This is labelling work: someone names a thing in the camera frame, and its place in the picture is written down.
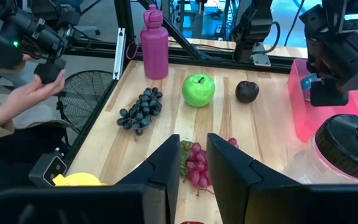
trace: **wooden table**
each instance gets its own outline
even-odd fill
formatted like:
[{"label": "wooden table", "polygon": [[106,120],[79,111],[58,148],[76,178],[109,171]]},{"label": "wooden table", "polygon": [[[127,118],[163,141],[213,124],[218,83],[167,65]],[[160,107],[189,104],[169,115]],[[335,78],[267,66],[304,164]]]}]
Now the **wooden table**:
[{"label": "wooden table", "polygon": [[[228,42],[190,41],[234,47],[234,43]],[[306,57],[307,52],[277,47],[271,55]],[[211,75],[216,82],[213,102],[199,109],[188,106],[181,96],[184,79],[197,72]],[[207,133],[226,139],[235,137],[241,150],[281,171],[292,155],[304,147],[295,136],[287,79],[288,75],[276,73],[170,65],[167,78],[153,81],[145,77],[143,62],[131,61],[68,173],[88,172],[104,183],[115,184],[173,133],[180,134],[181,140],[200,142],[203,147]],[[234,95],[241,80],[256,82],[260,87],[258,98],[249,105],[238,103]],[[135,142],[130,132],[117,126],[116,120],[119,110],[129,109],[150,86],[164,94],[162,114]],[[214,195],[202,192],[197,197],[196,192],[189,183],[181,182],[175,223],[222,223]]]}]

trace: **fan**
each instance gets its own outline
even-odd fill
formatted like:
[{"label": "fan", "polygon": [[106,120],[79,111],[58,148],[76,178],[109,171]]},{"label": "fan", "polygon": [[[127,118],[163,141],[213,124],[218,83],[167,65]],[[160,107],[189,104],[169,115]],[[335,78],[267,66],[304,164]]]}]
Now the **fan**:
[{"label": "fan", "polygon": [[75,132],[81,131],[112,81],[111,72],[98,70],[78,72],[66,79],[58,110],[74,125]]}]

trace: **black lid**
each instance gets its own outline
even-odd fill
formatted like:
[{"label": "black lid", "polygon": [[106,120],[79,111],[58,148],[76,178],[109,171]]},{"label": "black lid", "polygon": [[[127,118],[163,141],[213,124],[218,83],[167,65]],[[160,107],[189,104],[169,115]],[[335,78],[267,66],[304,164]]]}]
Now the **black lid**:
[{"label": "black lid", "polygon": [[317,130],[315,139],[319,151],[332,165],[358,178],[358,116],[330,117]]}]

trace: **grape stem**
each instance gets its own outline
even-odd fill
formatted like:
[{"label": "grape stem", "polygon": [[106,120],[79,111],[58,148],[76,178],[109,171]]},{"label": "grape stem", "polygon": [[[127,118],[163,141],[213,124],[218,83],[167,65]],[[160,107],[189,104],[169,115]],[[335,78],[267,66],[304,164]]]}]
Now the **grape stem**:
[{"label": "grape stem", "polygon": [[197,190],[197,197],[200,196],[200,190],[204,190],[205,192],[209,192],[210,194],[215,195],[214,192],[212,192],[212,191],[210,191],[208,189],[201,189],[201,188],[198,188],[198,187],[197,187],[197,189],[198,189]]},{"label": "grape stem", "polygon": [[146,127],[143,128],[138,128],[138,129],[132,129],[132,133],[134,135],[134,140],[137,141],[138,140],[138,135],[136,134],[136,130],[145,130],[146,128],[148,128],[150,125],[148,124]]}]

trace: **person's hand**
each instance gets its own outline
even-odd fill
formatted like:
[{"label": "person's hand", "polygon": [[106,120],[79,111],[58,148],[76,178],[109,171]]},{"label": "person's hand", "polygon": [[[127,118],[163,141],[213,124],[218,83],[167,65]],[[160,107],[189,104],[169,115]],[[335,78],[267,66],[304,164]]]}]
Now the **person's hand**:
[{"label": "person's hand", "polygon": [[12,91],[5,103],[0,105],[0,126],[4,126],[25,110],[60,92],[65,86],[65,71],[60,71],[53,83],[42,84],[35,74],[34,81]]}]

